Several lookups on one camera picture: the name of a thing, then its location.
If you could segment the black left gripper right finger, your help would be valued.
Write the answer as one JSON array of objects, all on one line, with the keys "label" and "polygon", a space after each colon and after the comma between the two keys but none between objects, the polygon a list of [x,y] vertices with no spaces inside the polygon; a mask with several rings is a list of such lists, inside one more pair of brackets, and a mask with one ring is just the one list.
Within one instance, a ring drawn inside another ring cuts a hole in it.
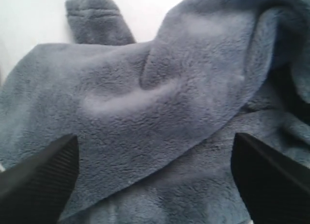
[{"label": "black left gripper right finger", "polygon": [[308,224],[310,170],[259,139],[236,133],[231,172],[255,224]]}]

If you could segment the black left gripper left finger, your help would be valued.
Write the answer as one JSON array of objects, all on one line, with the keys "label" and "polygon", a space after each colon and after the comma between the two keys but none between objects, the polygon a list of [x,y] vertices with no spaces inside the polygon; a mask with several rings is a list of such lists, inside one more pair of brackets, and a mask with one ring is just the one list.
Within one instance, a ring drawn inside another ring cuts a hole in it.
[{"label": "black left gripper left finger", "polygon": [[79,174],[78,138],[64,135],[0,174],[2,224],[55,224]]}]

